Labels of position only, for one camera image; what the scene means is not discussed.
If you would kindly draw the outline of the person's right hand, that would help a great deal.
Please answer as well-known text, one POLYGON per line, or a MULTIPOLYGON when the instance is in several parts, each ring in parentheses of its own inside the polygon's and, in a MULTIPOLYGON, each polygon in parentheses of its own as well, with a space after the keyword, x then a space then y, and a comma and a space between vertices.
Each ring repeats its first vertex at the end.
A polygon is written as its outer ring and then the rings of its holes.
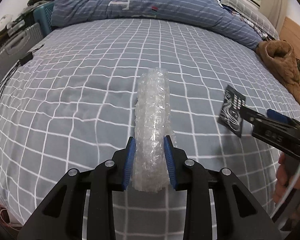
MULTIPOLYGON (((275 185, 275 191, 273 193, 273 201, 275 205, 278 204, 278 202, 281 200, 285 192, 287 191, 288 185, 292 182, 294 176, 288 175, 287 169, 286 169, 286 163, 287 163, 287 157, 282 152, 279 158, 279 167, 276 172, 276 178, 277 182, 275 185)), ((300 177, 296 184, 294 185, 294 188, 297 190, 300 190, 300 177)), ((293 222, 298 222, 300 220, 300 204, 296 208, 296 210, 293 212, 293 214, 290 216, 290 219, 293 222)))

